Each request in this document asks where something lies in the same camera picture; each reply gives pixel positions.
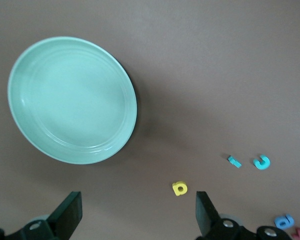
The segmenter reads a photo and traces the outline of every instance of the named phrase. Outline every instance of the light green plate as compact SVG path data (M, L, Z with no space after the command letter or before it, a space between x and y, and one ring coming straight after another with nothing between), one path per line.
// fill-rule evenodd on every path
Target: light green plate
M101 47L75 37L48 38L25 50L10 73L8 102L35 147L71 164L117 153L137 117L125 70Z

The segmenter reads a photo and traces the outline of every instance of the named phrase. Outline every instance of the screw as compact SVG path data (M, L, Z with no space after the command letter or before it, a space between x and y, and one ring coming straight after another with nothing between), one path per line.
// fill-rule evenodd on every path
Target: screw
M233 222L230 221L230 220L224 220L224 221L223 221L223 225L224 225L225 227L227 227L227 228L233 228L233 227L234 227Z
M29 229L30 229L30 230L37 229L38 227L40 227L40 224L41 224L41 222L38 221L38 222L32 224L32 225L29 227Z
M266 228L266 229L264 230L264 232L265 232L265 234L267 234L267 235L270 236L270 237L276 237L276 236L277 236L275 230L272 230L272 229L270 229L270 228Z

